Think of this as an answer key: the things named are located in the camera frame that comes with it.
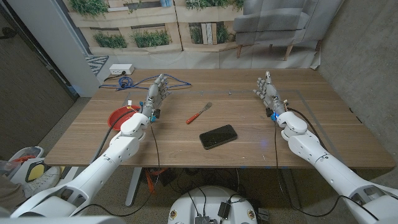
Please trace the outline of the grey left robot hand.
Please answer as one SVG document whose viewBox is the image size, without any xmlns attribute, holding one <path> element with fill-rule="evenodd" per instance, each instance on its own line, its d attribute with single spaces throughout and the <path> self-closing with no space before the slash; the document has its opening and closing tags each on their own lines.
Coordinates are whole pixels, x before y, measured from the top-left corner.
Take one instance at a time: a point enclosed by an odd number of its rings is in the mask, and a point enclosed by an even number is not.
<svg viewBox="0 0 398 224">
<path fill-rule="evenodd" d="M 164 74 L 160 74 L 148 89 L 141 113 L 150 118 L 154 111 L 161 107 L 163 100 L 169 95 L 167 77 Z"/>
</svg>

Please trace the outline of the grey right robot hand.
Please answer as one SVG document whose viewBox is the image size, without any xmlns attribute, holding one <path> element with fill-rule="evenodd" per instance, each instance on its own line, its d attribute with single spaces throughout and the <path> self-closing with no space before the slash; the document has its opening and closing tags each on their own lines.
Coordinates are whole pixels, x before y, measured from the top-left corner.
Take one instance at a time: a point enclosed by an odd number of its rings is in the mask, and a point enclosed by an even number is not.
<svg viewBox="0 0 398 224">
<path fill-rule="evenodd" d="M 272 84 L 271 73 L 266 71 L 265 78 L 257 79 L 257 89 L 253 92 L 262 100 L 266 106 L 266 115 L 271 120 L 276 121 L 277 118 L 286 112 L 285 104 L 281 100 L 279 92 L 276 87 Z"/>
</svg>

